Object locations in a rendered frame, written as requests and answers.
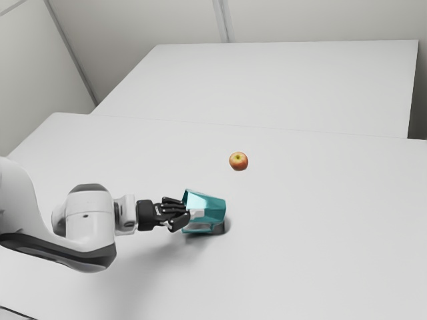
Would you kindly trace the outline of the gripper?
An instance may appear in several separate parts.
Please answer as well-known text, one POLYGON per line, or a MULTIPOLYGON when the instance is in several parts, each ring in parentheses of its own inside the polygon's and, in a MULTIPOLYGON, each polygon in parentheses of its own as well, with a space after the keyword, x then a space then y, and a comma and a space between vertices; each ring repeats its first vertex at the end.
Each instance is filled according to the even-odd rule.
MULTIPOLYGON (((183 201, 170 197, 162 198, 160 212, 166 215, 167 219, 163 222, 163 226, 167 227, 171 233, 184 228, 191 220, 204 216, 203 209, 186 210, 183 201)), ((136 213, 138 231, 152 231, 154 227, 161 226, 155 205, 151 200, 138 200, 136 213)))

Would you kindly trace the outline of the teal faceted mug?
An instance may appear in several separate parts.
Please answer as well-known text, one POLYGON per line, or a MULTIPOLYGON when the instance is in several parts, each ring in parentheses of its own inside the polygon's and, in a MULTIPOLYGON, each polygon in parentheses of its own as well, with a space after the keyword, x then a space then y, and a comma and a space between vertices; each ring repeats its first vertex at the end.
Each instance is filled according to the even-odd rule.
POLYGON ((224 199, 186 189, 182 201, 191 216, 189 223, 181 229, 182 233, 221 235, 226 232, 224 199))

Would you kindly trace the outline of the red yellow apple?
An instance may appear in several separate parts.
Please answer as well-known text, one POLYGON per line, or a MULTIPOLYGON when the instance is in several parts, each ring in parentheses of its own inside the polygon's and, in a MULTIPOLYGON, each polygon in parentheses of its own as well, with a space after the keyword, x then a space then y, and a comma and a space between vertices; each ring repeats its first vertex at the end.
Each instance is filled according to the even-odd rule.
POLYGON ((235 171, 246 170, 249 164, 248 157, 241 151, 233 152, 229 157, 229 164, 235 171))

